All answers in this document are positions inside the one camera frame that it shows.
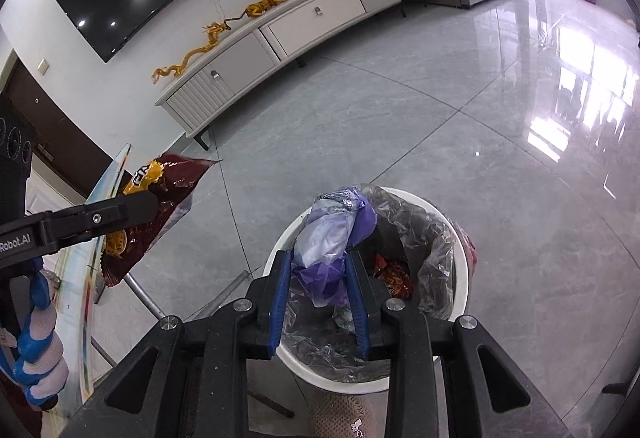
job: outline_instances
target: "gray tile floor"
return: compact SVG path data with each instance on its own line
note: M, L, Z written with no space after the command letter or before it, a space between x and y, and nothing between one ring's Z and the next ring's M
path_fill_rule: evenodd
M306 68L256 88L214 122L207 153L190 145L185 154L222 162L133 275L187 317L242 270L259 274L317 193L361 182L408 190L478 248L467 311L576 436L598 436L620 404L600 389L629 380L640 358L638 36L581 0L407 10L355 26ZM126 288L98 307L116 358L153 323ZM306 388L282 364L251 371L301 415L286 429L304 430ZM279 430L274 415L252 412L254 426Z

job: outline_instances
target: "light switch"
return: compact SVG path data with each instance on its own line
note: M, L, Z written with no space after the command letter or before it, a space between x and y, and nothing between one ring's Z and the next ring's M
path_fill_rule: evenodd
M46 61L46 59L42 59L42 61L38 64L38 72L40 74L45 74L47 72L47 69L49 69L49 63Z

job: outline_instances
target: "blue gripper pad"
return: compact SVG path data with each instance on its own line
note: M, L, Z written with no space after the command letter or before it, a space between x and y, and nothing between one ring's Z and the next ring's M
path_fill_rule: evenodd
M277 273L277 282L273 291L273 303L269 313L269 339L267 343L267 353L273 357L276 348L280 344L282 325L284 323L284 312L287 307L287 297L289 296L289 281L291 279L291 259L293 251L279 251L274 259L273 266L279 267L280 271L271 270Z
M358 283L358 276L353 264L353 258L350 254L344 255L344 274L347 286L347 294L349 296L349 305L353 316L353 325L355 326L356 342L358 348L362 352L362 358L369 359L371 351L371 342L369 339L369 314L364 303L362 290Z

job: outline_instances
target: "maroon snack bag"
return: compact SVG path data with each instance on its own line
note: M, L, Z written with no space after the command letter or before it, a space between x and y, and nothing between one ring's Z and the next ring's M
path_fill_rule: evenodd
M218 163L164 153L132 176L124 194L149 191L158 198L158 215L142 225L107 234L102 251L102 276L115 286L147 250L191 210L191 193L204 173Z

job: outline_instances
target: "purple plastic wrapper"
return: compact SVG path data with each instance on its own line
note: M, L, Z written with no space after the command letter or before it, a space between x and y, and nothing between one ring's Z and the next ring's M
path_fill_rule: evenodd
M316 198L296 239L292 274L316 308L348 304L344 252L369 237L376 212L356 187Z

